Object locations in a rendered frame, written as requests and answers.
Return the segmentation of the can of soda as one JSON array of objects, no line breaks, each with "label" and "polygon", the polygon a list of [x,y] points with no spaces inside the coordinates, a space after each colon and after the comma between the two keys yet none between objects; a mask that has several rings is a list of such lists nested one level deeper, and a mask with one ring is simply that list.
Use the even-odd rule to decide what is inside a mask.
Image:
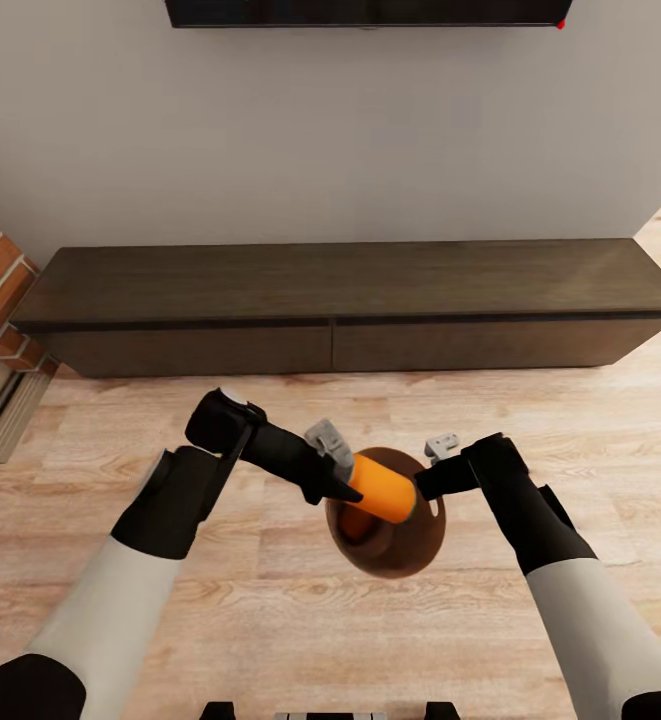
[{"label": "can of soda", "polygon": [[346,501],[344,512],[338,516],[338,528],[342,528],[342,532],[348,538],[362,538],[370,530],[374,518],[380,518],[380,516],[364,512],[352,504],[352,501]]},{"label": "can of soda", "polygon": [[354,457],[355,462],[346,469],[334,464],[337,478],[363,495],[352,506],[391,523],[404,523],[416,509],[413,482],[364,455]]}]

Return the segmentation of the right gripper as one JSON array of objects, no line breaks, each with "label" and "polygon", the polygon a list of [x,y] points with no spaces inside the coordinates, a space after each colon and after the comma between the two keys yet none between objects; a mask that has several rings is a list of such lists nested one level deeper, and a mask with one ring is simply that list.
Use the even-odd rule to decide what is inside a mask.
[{"label": "right gripper", "polygon": [[415,475],[417,486],[421,490],[421,494],[425,501],[432,501],[443,495],[451,493],[462,493],[468,491],[468,488],[462,488],[452,476],[452,460],[454,457],[447,457],[439,461],[436,465],[419,471]]}]

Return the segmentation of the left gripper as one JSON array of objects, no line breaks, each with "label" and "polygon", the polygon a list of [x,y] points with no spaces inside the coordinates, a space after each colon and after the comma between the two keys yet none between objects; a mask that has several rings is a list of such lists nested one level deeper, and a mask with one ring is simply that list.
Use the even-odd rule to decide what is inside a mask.
[{"label": "left gripper", "polygon": [[283,431],[283,444],[266,471],[290,481],[303,490],[305,501],[317,507],[322,497],[359,503],[363,495],[337,478],[327,454],[323,457],[304,438]]}]

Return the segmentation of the trash can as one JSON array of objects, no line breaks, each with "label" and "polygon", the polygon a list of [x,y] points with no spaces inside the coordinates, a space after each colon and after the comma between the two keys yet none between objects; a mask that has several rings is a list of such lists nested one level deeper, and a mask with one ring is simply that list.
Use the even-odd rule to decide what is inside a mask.
[{"label": "trash can", "polygon": [[447,512],[443,496],[436,499],[438,514],[434,515],[415,480],[425,467],[404,451],[371,447],[354,455],[364,455],[410,479],[416,487],[417,504],[404,523],[374,518],[362,538],[348,538],[338,528],[338,516],[344,512],[346,501],[326,498],[326,519],[336,546],[355,567],[377,579],[398,581],[418,575],[435,560],[445,541]]}]

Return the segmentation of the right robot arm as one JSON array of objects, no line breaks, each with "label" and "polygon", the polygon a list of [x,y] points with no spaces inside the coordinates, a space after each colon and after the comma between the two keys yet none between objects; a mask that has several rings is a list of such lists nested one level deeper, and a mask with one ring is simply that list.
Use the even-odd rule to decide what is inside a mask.
[{"label": "right robot arm", "polygon": [[637,613],[550,485],[535,487],[503,433],[461,444],[429,439],[415,475],[425,501],[481,488],[515,549],[561,667],[577,720],[661,720],[661,640]]}]

